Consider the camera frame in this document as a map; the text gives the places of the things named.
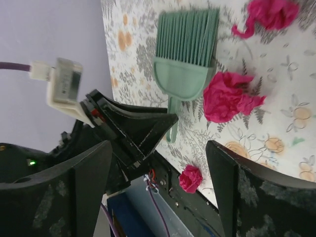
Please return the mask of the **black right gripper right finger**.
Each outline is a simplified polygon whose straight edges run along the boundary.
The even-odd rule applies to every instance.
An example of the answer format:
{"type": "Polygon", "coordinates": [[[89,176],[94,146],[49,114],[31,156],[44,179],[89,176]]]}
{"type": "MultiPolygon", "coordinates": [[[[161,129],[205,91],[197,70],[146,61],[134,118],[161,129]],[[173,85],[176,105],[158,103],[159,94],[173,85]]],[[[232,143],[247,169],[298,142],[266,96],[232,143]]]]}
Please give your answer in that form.
{"type": "Polygon", "coordinates": [[[226,237],[314,237],[316,185],[212,140],[206,157],[226,237]]]}

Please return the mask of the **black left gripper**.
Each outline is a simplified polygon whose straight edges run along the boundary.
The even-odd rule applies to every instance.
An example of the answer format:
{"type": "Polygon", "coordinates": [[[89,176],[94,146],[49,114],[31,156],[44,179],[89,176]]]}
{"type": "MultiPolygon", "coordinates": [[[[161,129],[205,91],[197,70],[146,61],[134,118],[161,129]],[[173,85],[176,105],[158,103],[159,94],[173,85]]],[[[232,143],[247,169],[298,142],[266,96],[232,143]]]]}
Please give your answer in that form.
{"type": "Polygon", "coordinates": [[[82,127],[71,156],[110,141],[113,152],[106,190],[128,188],[131,184],[128,169],[137,168],[178,121],[178,116],[167,113],[167,109],[119,103],[98,90],[87,94],[80,105],[95,127],[82,127]]]}

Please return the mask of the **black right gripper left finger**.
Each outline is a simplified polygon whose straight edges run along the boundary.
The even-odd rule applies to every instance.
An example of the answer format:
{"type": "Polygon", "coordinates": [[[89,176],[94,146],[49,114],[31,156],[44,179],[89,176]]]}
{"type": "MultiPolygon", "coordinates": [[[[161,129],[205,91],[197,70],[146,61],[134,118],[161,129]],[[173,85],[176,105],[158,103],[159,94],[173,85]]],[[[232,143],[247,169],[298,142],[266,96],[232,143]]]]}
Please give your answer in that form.
{"type": "Polygon", "coordinates": [[[0,182],[1,236],[93,236],[111,156],[104,141],[13,183],[0,182]]]}

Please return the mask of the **green hand brush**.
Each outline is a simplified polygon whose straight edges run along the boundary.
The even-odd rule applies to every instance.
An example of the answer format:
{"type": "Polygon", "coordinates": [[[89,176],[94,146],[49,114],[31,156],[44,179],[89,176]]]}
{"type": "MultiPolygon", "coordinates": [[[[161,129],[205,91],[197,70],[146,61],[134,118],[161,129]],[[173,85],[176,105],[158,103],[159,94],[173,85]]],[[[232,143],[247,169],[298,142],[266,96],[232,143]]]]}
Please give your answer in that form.
{"type": "Polygon", "coordinates": [[[182,102],[201,96],[215,73],[212,54],[219,9],[162,12],[158,18],[153,74],[167,94],[167,112],[178,115],[182,102]]]}

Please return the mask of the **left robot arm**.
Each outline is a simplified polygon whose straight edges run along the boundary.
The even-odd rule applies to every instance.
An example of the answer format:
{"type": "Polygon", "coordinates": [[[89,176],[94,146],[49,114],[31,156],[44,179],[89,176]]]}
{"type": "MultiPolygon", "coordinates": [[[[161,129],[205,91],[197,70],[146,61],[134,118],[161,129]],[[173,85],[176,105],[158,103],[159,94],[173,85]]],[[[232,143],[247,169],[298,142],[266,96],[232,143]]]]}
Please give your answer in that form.
{"type": "Polygon", "coordinates": [[[166,108],[121,104],[98,90],[87,94],[81,106],[92,125],[77,120],[73,130],[63,132],[59,145],[49,153],[1,143],[1,182],[13,183],[110,141],[113,153],[105,193],[115,193],[147,171],[149,156],[178,121],[166,108]]]}

